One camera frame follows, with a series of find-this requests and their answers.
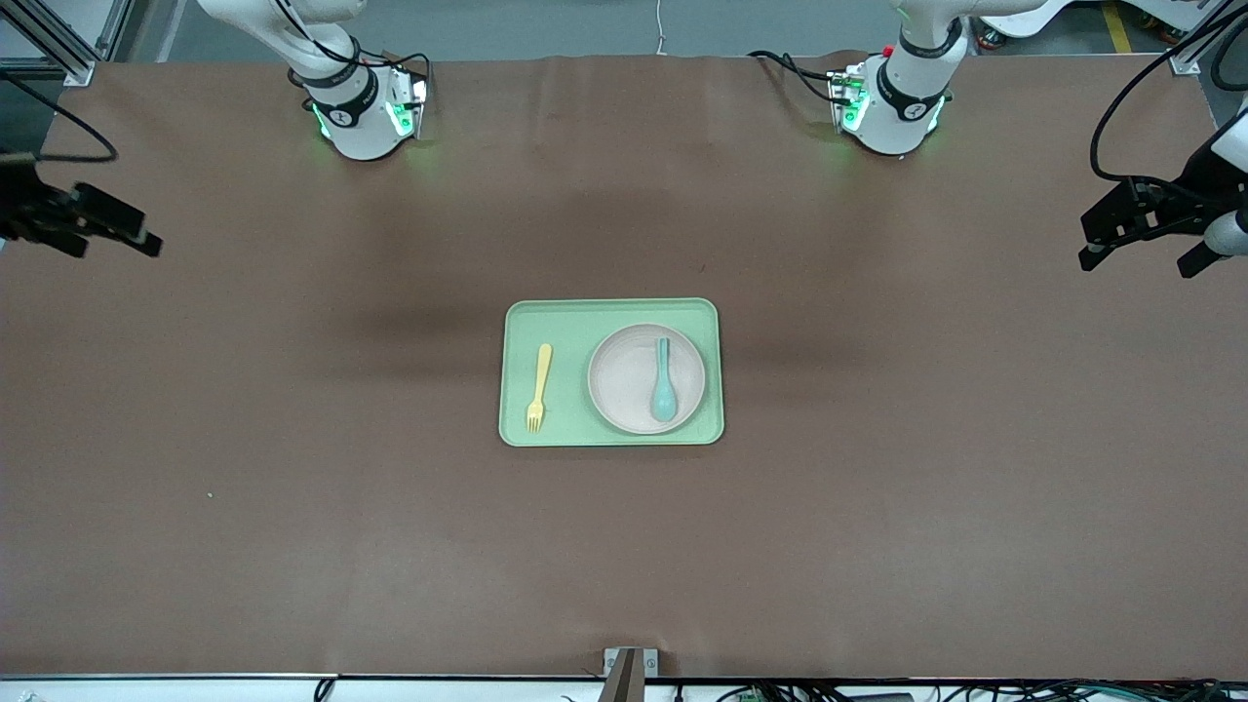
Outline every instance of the fork handle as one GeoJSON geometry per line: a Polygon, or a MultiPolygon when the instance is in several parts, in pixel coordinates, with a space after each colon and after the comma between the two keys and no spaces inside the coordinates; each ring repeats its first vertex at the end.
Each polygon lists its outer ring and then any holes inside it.
{"type": "Polygon", "coordinates": [[[538,385],[533,391],[534,400],[542,400],[542,395],[545,393],[545,378],[550,372],[550,356],[554,353],[554,349],[549,344],[543,344],[538,347],[538,385]]]}

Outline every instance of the plate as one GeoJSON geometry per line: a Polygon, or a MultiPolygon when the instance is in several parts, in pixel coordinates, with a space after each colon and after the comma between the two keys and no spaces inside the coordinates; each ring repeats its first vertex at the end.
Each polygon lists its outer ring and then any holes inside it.
{"type": "Polygon", "coordinates": [[[608,422],[639,435],[664,433],[685,423],[706,392],[706,366],[698,347],[679,331],[640,324],[612,334],[589,361],[589,397],[608,422]],[[660,422],[650,415],[658,378],[656,345],[668,337],[668,376],[676,392],[676,416],[660,422]]]}

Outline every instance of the white cable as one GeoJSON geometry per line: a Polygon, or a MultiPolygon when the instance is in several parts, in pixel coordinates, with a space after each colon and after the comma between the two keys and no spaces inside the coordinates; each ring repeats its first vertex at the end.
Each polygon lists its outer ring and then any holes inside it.
{"type": "Polygon", "coordinates": [[[663,51],[663,42],[668,40],[666,35],[663,34],[663,0],[655,0],[654,2],[654,21],[659,25],[659,47],[655,49],[654,54],[656,56],[666,56],[663,51]]]}

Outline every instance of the fork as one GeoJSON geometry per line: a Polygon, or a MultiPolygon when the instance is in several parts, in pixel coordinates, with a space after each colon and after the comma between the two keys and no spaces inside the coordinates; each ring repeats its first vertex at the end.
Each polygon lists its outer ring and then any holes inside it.
{"type": "Polygon", "coordinates": [[[542,418],[545,416],[545,405],[542,403],[542,395],[545,393],[545,378],[550,372],[550,355],[554,349],[549,344],[538,347],[538,385],[533,391],[533,402],[525,415],[529,433],[542,431],[542,418]]]}

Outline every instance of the green tray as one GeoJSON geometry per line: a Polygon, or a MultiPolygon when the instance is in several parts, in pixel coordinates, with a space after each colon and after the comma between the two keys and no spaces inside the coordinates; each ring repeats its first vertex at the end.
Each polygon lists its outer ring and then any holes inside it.
{"type": "Polygon", "coordinates": [[[709,300],[525,300],[507,312],[498,435],[512,446],[670,446],[714,443],[724,433],[724,386],[719,361],[719,312],[709,300]],[[589,360],[619,329],[651,322],[694,342],[706,366],[701,405],[679,427],[638,436],[607,422],[589,398],[589,360]],[[554,347],[547,378],[542,431],[529,433],[524,413],[533,401],[538,346],[554,347]]]}

